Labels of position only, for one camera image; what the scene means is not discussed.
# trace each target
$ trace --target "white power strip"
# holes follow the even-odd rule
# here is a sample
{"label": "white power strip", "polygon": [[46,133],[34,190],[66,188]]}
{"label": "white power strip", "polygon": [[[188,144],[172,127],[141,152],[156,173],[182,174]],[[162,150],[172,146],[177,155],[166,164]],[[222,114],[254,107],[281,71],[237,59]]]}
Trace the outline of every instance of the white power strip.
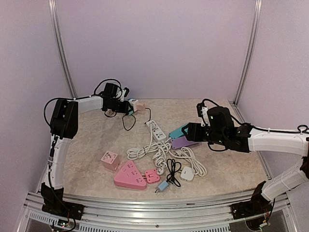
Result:
{"label": "white power strip", "polygon": [[164,143],[166,141],[166,135],[154,120],[146,122],[146,126],[149,132],[153,134],[153,138],[157,143]]}

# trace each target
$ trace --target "white wall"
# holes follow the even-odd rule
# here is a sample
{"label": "white wall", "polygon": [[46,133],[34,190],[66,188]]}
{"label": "white wall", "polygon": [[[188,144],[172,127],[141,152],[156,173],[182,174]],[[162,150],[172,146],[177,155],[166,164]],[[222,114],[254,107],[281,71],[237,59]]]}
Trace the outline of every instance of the white wall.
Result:
{"label": "white wall", "polygon": [[[309,125],[309,1],[265,0],[239,108],[262,127]],[[273,176],[299,157],[263,153]],[[309,183],[288,193],[302,232],[309,228]]]}
{"label": "white wall", "polygon": [[14,225],[46,165],[50,134],[43,107],[68,97],[48,1],[7,0],[0,7],[0,230]]}
{"label": "white wall", "polygon": [[57,1],[79,96],[105,78],[137,98],[233,100],[255,0]]}

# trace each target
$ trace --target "triangular pink power strip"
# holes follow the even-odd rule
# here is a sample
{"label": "triangular pink power strip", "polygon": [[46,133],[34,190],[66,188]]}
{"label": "triangular pink power strip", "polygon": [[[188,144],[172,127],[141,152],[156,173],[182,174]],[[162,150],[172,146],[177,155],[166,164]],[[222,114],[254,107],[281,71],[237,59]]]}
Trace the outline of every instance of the triangular pink power strip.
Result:
{"label": "triangular pink power strip", "polygon": [[114,177],[114,183],[117,186],[144,190],[147,188],[147,183],[141,176],[134,162],[128,160]]}

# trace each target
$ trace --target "coiled white cable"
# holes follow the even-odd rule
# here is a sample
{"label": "coiled white cable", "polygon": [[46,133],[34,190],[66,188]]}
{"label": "coiled white cable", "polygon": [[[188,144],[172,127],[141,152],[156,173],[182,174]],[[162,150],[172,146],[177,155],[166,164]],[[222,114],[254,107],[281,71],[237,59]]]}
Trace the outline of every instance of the coiled white cable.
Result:
{"label": "coiled white cable", "polygon": [[199,175],[201,177],[206,176],[207,169],[200,161],[195,158],[194,152],[188,147],[182,147],[180,150],[176,151],[177,155],[170,154],[178,159],[185,159],[191,163],[191,168],[194,175]]}
{"label": "coiled white cable", "polygon": [[153,160],[155,161],[155,166],[157,167],[158,175],[163,175],[165,169],[167,168],[166,163],[166,154],[169,152],[171,148],[171,144],[169,143],[170,139],[166,140],[164,143],[153,143],[153,134],[150,133],[150,143],[147,146],[141,148],[131,148],[126,154],[129,160],[137,160],[143,158],[147,153],[156,152],[153,156]]}

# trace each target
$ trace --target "beige table surface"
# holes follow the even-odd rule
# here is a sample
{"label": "beige table surface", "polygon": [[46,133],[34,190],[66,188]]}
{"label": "beige table surface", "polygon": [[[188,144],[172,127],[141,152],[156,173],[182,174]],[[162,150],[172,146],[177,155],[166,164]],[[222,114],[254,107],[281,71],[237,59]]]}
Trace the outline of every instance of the beige table surface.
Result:
{"label": "beige table surface", "polygon": [[[142,102],[151,108],[152,119],[166,135],[185,123],[200,122],[196,104],[201,100],[143,100]],[[235,115],[228,101],[218,101],[218,104],[228,107]],[[207,106],[213,107],[211,103],[207,103]],[[207,143],[203,143],[192,147],[192,150],[196,158],[207,168],[208,173],[205,177],[195,176],[192,182],[184,182],[180,179],[180,174],[177,174],[181,188],[171,186],[163,193],[157,194],[154,190],[158,183],[148,185],[146,190],[116,187],[113,183],[115,173],[105,169],[100,159],[107,150],[119,154],[121,165],[118,171],[127,161],[128,149],[149,143],[150,134],[144,124],[148,120],[149,112],[145,110],[134,115],[136,125],[131,131],[123,128],[121,114],[107,118],[104,112],[96,110],[79,115],[79,130],[69,147],[65,163],[65,193],[130,200],[181,199],[253,189],[267,179],[258,154],[235,151],[213,152],[209,150]],[[125,117],[127,128],[132,122],[132,117]],[[155,167],[152,156],[153,153],[150,153],[134,161],[141,173]],[[185,160],[181,162],[190,166]]]}

